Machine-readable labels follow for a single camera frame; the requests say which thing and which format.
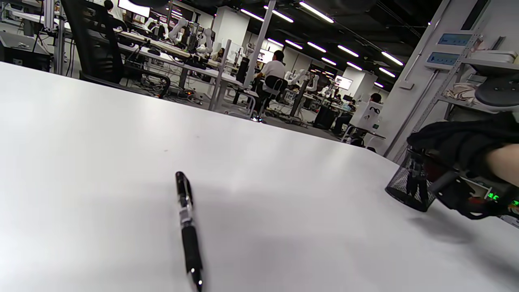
black mesh cup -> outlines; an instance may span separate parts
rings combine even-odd
[[[404,205],[426,212],[435,197],[428,191],[431,182],[427,180],[424,157],[408,151],[404,162],[386,187],[386,192]]]

black pants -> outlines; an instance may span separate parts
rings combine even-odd
[[[338,117],[335,120],[335,127],[333,128],[332,132],[335,134],[340,134],[343,131],[343,125],[349,124],[351,121],[352,116],[350,114],[345,114],[340,117]]]

desk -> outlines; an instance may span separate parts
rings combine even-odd
[[[517,290],[517,229],[404,206],[384,192],[397,165],[366,149],[11,64],[0,74],[2,292],[191,292],[178,170],[207,291]]]

robotic arm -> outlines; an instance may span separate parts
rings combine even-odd
[[[319,76],[318,75],[314,75],[313,76],[312,86],[307,87],[306,91],[309,91],[309,92],[316,91],[317,90],[317,82],[318,81],[319,81]]]
[[[289,85],[295,85],[302,77],[305,77],[305,75],[306,75],[305,69],[299,70],[299,73],[297,73],[295,75],[292,75],[292,72],[287,72],[285,74],[285,80],[288,81]]]
[[[177,38],[177,35],[180,33],[180,29],[188,25],[188,23],[189,22],[185,18],[179,19],[179,22],[175,25],[175,27],[173,27],[171,32],[168,34],[169,39],[173,41],[175,45],[178,44],[182,39],[182,37]]]
[[[200,39],[200,46],[196,49],[199,54],[205,55],[213,52],[213,40],[211,39],[211,29],[204,29],[202,38]]]

cloth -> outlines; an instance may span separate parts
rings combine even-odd
[[[508,143],[519,143],[519,124],[510,112],[485,121],[437,122],[411,134],[407,143],[415,150],[438,151],[448,166],[502,182],[488,168],[486,155]]]
[[[283,79],[285,77],[285,65],[278,60],[270,61],[263,66],[261,73],[265,78],[275,76]]]

